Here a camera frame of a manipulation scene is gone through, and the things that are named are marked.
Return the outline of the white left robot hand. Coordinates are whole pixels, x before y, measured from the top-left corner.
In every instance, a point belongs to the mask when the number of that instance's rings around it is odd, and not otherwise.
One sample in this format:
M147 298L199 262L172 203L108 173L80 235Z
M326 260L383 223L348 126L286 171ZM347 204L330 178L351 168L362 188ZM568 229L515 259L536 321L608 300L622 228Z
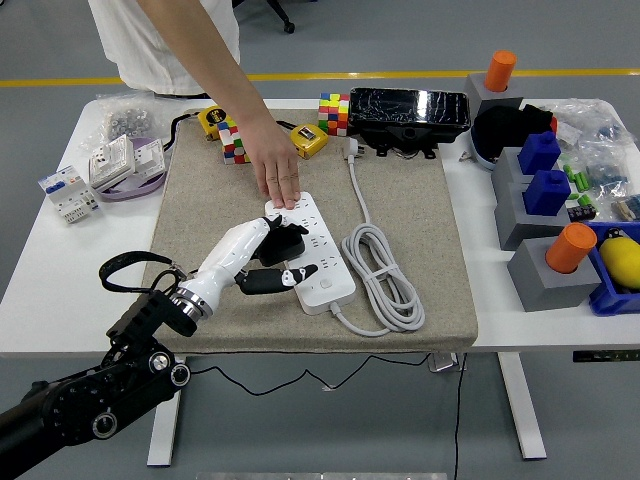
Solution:
M223 290L234 284L246 295L281 293L318 271L309 264L277 269L276 264L304 252L308 230L281 214L260 217L229 229L194 277L179 284L171 301L191 319L213 315Z

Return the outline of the person's hand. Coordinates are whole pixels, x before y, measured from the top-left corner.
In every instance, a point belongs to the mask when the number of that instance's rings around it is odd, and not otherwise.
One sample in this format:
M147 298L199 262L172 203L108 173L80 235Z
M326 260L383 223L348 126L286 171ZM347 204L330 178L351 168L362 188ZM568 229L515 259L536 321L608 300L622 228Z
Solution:
M252 137L250 153L261 193L277 208L292 210L300 198L297 151L279 126Z

